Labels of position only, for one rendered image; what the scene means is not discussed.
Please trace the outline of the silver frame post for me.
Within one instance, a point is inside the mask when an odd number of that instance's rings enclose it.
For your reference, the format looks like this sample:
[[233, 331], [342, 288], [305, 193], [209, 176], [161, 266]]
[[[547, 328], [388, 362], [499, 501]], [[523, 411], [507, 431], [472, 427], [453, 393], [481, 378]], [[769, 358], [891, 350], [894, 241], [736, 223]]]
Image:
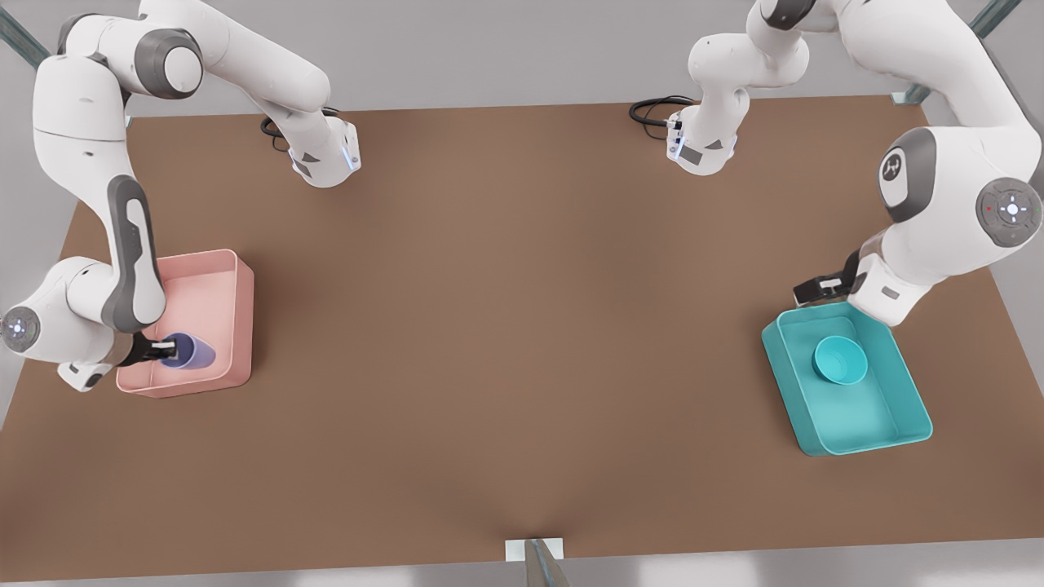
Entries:
[[0, 5], [0, 41], [10, 46], [11, 50], [29, 63], [34, 70], [50, 56], [49, 50], [2, 5]]
[[525, 587], [572, 587], [560, 561], [564, 558], [562, 538], [507, 540], [507, 562], [523, 562]]
[[[1014, 11], [1023, 0], [988, 0], [984, 7], [972, 20], [968, 26], [980, 40], [984, 40], [999, 26], [1004, 19]], [[906, 90], [892, 92], [889, 94], [894, 105], [920, 105], [932, 93], [932, 89], [927, 86], [914, 83]]]

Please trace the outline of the teal bowl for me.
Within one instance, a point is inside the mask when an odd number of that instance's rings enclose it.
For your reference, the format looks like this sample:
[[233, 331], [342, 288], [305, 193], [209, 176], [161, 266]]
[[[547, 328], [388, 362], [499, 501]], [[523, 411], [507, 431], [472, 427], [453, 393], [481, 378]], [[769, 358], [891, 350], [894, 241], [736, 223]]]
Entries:
[[857, 341], [827, 337], [818, 341], [812, 352], [812, 365], [825, 382], [853, 386], [869, 372], [869, 358]]

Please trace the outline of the teal box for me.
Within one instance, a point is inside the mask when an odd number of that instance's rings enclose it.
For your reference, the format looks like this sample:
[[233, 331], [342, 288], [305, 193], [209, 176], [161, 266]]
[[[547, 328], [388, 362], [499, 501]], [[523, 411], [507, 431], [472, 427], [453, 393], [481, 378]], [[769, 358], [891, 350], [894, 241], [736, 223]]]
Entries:
[[[825, 382], [814, 371], [818, 341], [857, 341], [869, 372], [853, 386]], [[891, 330], [849, 303], [781, 313], [762, 330], [762, 345], [799, 448], [808, 456], [847, 454], [914, 444], [935, 427]]]

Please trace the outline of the purple cup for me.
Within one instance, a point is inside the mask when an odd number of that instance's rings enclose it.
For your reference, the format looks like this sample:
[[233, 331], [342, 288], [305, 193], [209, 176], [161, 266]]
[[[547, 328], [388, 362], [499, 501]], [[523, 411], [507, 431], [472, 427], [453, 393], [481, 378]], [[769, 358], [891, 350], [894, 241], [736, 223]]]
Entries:
[[216, 350], [200, 338], [186, 332], [173, 332], [163, 342], [177, 342], [176, 358], [161, 358], [160, 363], [175, 370], [201, 370], [216, 360]]

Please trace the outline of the pink box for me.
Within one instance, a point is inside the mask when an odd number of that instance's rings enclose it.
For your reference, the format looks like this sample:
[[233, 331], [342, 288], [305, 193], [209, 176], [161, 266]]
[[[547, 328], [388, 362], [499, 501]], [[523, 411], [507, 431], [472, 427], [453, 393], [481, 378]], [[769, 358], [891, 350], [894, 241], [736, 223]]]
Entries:
[[253, 271], [230, 249], [159, 258], [157, 267], [166, 309], [143, 334], [162, 339], [186, 332], [208, 343], [215, 360], [198, 370], [128, 365], [117, 369], [116, 386], [156, 399], [242, 386], [251, 372]]

